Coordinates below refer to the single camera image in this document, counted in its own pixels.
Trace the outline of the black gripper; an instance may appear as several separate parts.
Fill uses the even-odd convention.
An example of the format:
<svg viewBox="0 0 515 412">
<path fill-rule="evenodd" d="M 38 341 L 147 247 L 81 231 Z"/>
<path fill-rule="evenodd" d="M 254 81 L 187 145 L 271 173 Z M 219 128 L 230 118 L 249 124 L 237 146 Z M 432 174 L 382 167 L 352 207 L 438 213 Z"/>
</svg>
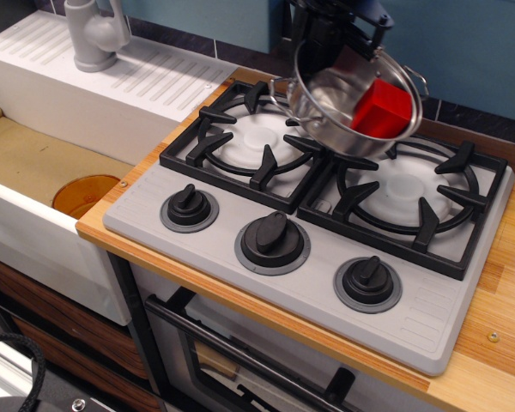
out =
<svg viewBox="0 0 515 412">
<path fill-rule="evenodd" d="M 379 1 L 292 1 L 294 67 L 304 82 L 331 67 L 343 47 L 377 57 L 394 20 Z"/>
</svg>

